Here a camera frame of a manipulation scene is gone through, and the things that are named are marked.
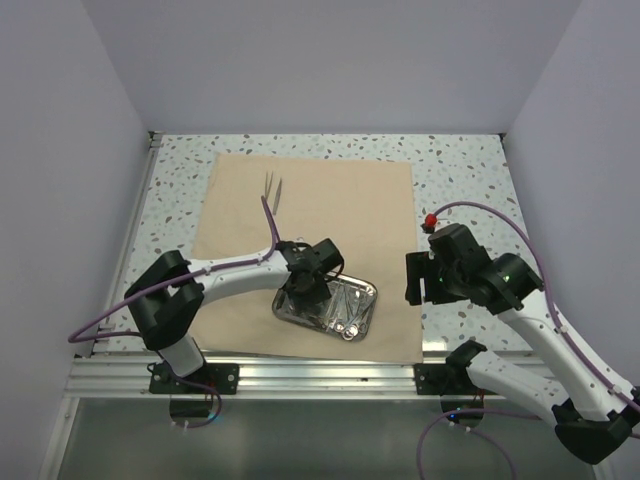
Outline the steel instrument tray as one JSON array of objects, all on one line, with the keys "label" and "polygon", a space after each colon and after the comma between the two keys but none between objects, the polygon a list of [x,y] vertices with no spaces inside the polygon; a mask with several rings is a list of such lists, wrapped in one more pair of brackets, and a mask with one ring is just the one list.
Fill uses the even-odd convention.
[{"label": "steel instrument tray", "polygon": [[317,304],[293,299],[278,290],[272,302],[274,316],[300,327],[346,342],[363,340],[370,329],[378,290],[374,284],[340,275],[328,284],[330,297]]}]

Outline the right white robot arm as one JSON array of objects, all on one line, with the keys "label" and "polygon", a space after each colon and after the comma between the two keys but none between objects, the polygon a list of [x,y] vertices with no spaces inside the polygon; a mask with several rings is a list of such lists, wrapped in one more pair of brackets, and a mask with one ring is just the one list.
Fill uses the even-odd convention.
[{"label": "right white robot arm", "polygon": [[412,306],[468,301],[514,330],[544,362],[546,379],[467,340],[431,372],[416,366],[416,389],[440,395],[496,393],[549,425],[579,460],[597,465],[633,434],[639,389],[608,365],[557,309],[542,278],[518,255],[491,258],[462,224],[432,230],[430,249],[405,257]]}]

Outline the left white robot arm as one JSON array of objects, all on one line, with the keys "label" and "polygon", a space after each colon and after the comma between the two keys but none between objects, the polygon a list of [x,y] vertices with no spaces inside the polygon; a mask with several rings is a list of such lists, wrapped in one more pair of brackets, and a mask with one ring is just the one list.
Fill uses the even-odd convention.
[{"label": "left white robot arm", "polygon": [[204,356],[189,334],[199,309],[260,290],[282,290],[317,304],[330,298],[328,283],[344,258],[328,238],[310,246],[275,241],[261,251],[223,260],[187,260],[177,251],[161,255],[129,287],[124,301],[145,347],[159,355],[185,392],[208,379]]}]

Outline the beige cloth wrap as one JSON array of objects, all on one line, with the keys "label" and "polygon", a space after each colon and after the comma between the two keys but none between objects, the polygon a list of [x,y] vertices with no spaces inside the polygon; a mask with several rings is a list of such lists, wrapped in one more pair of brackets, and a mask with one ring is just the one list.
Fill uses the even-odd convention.
[{"label": "beige cloth wrap", "polygon": [[361,341],[344,341],[277,319],[274,294],[256,291],[202,307],[190,332],[206,351],[413,364],[422,323],[407,304],[405,256],[417,249],[411,167],[406,162],[313,160],[221,154],[210,175],[193,244],[195,259],[251,254],[270,244],[260,197],[268,174],[281,191],[284,240],[331,239],[347,275],[378,290]]}]

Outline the steel tweezers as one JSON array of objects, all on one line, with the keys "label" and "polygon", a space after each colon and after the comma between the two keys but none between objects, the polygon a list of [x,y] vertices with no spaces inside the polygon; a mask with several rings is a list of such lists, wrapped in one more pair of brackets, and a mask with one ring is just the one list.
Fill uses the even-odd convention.
[{"label": "steel tweezers", "polygon": [[265,183],[264,183],[264,197],[266,199],[269,198],[269,195],[270,195],[270,192],[271,192],[271,188],[272,188],[272,183],[273,183],[273,171],[266,172],[266,174],[265,174]]},{"label": "steel tweezers", "polygon": [[279,203],[280,203],[280,199],[281,199],[281,193],[282,193],[282,186],[283,186],[283,181],[282,181],[282,179],[280,179],[278,181],[278,184],[277,184],[277,187],[276,187],[276,190],[275,190],[275,194],[274,194],[274,198],[273,198],[273,202],[272,202],[272,205],[271,205],[271,207],[272,207],[271,211],[272,211],[272,214],[274,216],[276,216],[277,212],[278,212]]}]

